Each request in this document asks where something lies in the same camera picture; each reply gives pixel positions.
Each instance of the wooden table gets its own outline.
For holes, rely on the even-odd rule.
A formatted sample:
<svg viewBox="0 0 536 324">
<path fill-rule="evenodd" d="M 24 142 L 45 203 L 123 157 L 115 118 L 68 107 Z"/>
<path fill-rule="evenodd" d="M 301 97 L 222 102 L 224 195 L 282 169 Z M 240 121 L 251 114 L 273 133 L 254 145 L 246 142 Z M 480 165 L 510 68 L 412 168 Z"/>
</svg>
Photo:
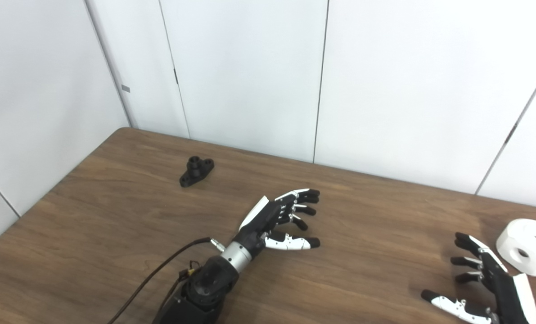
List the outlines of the wooden table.
<svg viewBox="0 0 536 324">
<path fill-rule="evenodd" d="M 216 168 L 181 188 L 192 155 Z M 322 192 L 318 215 L 304 217 L 322 246 L 264 250 L 219 323 L 463 323 L 420 299 L 429 288 L 494 305 L 481 285 L 453 283 L 467 270 L 449 263 L 467 256 L 454 232 L 493 246 L 510 220 L 536 219 L 535 207 L 121 129 L 0 237 L 0 324 L 103 324 L 178 248 L 228 243 L 262 195 L 304 187 Z M 210 244 L 184 252 L 119 323 L 149 323 L 177 271 L 215 254 Z"/>
</svg>

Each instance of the robotic arm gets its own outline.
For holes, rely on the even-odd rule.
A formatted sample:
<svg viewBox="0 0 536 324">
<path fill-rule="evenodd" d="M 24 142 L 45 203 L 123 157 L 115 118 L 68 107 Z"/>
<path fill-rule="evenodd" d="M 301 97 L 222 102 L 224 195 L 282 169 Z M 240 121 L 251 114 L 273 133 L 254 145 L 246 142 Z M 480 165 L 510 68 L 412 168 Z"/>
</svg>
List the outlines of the robotic arm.
<svg viewBox="0 0 536 324">
<path fill-rule="evenodd" d="M 473 236 L 456 233 L 455 244 L 471 252 L 477 259 L 457 256 L 453 265 L 469 266 L 475 271 L 457 275 L 455 281 L 482 283 L 496 296 L 496 312 L 466 300 L 446 297 L 433 291 L 422 291 L 422 298 L 454 316 L 472 324 L 536 324 L 536 302 L 524 273 L 508 274 L 508 270 L 488 246 Z"/>
<path fill-rule="evenodd" d="M 317 238 L 302 238 L 274 230 L 276 225 L 294 223 L 301 230 L 307 225 L 295 212 L 315 215 L 315 209 L 302 203 L 317 203 L 319 191 L 298 189 L 270 201 L 266 196 L 252 208 L 239 227 L 231 243 L 212 256 L 204 266 L 192 274 L 174 293 L 155 323 L 158 324 L 213 324 L 222 310 L 223 301 L 239 274 L 264 248 L 278 250 L 307 250 L 317 248 Z"/>
</svg>

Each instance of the black bracket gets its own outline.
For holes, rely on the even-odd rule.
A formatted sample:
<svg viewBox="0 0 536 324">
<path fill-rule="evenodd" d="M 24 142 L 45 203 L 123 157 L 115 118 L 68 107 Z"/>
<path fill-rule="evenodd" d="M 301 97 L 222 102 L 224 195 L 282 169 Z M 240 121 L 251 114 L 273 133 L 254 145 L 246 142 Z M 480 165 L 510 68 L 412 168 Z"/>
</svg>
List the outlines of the black bracket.
<svg viewBox="0 0 536 324">
<path fill-rule="evenodd" d="M 202 160 L 199 156 L 192 156 L 186 164 L 188 170 L 180 178 L 180 186 L 189 187 L 194 183 L 203 180 L 214 168 L 214 160 L 206 158 Z"/>
</svg>

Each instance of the circular hole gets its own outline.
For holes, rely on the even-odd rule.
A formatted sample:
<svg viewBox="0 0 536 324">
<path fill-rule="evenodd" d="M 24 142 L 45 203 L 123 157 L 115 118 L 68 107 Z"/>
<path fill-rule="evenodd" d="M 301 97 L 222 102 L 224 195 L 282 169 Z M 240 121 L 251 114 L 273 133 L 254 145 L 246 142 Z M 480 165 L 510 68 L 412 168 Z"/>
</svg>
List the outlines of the circular hole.
<svg viewBox="0 0 536 324">
<path fill-rule="evenodd" d="M 520 248 L 518 249 L 518 253 L 521 256 L 523 256 L 524 258 L 529 258 L 530 257 L 524 250 L 521 250 Z"/>
</svg>

